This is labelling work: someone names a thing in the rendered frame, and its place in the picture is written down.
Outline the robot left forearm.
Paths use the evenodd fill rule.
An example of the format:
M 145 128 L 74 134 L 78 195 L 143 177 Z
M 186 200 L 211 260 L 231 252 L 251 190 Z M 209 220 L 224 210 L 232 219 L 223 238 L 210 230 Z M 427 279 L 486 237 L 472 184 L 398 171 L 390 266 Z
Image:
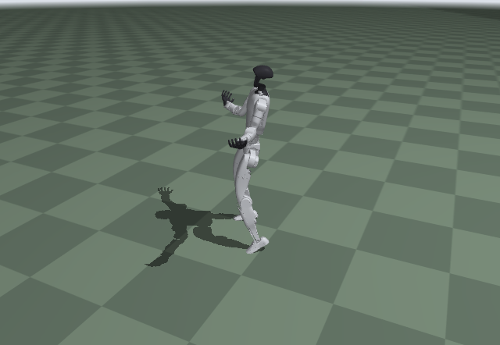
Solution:
M 256 130 L 254 131 L 254 133 L 245 133 L 245 134 L 244 134 L 242 137 L 240 137 L 240 138 L 241 138 L 241 140 L 247 140 L 247 142 L 248 142 L 247 144 L 249 144 L 249 143 L 251 143 L 251 142 L 254 140 L 255 136 L 256 136 Z M 238 138 L 238 140 L 237 140 L 237 141 L 239 141 L 239 138 Z M 247 145 L 247 144 L 246 144 L 246 145 Z M 245 148 L 245 147 L 244 147 L 244 148 Z

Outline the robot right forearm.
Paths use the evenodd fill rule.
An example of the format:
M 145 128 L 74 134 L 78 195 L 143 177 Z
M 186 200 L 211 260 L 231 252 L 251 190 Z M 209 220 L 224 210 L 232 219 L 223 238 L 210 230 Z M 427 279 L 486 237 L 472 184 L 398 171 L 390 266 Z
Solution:
M 234 112 L 235 108 L 237 107 L 237 105 L 227 101 L 226 105 L 223 106 L 224 108 L 226 108 L 227 110 L 229 110 L 230 112 L 232 112 L 234 115 L 236 115 L 236 113 Z

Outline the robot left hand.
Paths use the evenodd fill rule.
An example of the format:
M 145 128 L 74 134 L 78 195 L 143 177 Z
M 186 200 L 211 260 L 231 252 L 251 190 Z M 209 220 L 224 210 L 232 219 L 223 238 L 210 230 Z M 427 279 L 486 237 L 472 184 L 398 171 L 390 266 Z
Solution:
M 231 148 L 237 148 L 237 149 L 243 149 L 244 147 L 246 147 L 246 144 L 248 143 L 247 140 L 241 140 L 241 138 L 239 138 L 239 141 L 237 141 L 237 138 L 235 138 L 235 143 L 233 141 L 233 139 L 231 139 L 231 142 L 232 144 L 230 143 L 230 140 L 228 140 L 228 144 Z

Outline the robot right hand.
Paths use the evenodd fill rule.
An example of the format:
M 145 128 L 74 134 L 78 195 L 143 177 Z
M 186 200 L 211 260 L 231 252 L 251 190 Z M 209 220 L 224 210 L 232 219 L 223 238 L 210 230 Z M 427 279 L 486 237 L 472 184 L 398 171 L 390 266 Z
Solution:
M 226 103 L 227 103 L 227 101 L 229 101 L 229 102 L 231 102 L 231 103 L 232 103 L 232 102 L 234 101 L 234 98 L 233 98 L 233 99 L 232 99 L 232 101 L 231 101 L 231 100 L 230 100 L 230 96 L 232 95 L 232 93 L 231 93 L 231 94 L 230 94 L 230 96 L 228 97 L 228 94 L 229 94 L 230 92 L 228 91 L 228 93 L 227 93 L 227 91 L 225 91 L 225 93 L 224 93 L 224 91 L 225 91 L 225 90 L 223 90 L 223 92 L 222 92 L 222 99 L 223 99 L 223 105 L 225 106 L 225 105 L 226 105 Z M 223 95 L 223 93 L 224 93 L 224 95 Z M 227 96 L 226 96 L 226 93 L 227 93 Z

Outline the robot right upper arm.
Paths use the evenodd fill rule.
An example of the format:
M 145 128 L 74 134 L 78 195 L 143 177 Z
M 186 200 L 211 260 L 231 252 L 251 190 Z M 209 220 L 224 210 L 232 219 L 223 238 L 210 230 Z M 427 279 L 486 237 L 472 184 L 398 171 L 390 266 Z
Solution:
M 253 88 L 250 90 L 249 95 L 250 95 L 250 94 L 251 94 L 251 92 L 252 92 L 254 89 L 256 89 L 256 88 L 257 88 L 257 87 L 253 87 Z M 249 97 L 249 95 L 248 95 L 248 97 Z M 235 108 L 234 112 L 236 113 L 236 115 L 238 115 L 238 116 L 244 116 L 244 115 L 246 114 L 246 112 L 247 112 L 247 101 L 248 101 L 248 97 L 246 98 L 246 100 L 245 100 L 245 102 L 244 102 L 243 106 L 237 106 L 237 107 Z

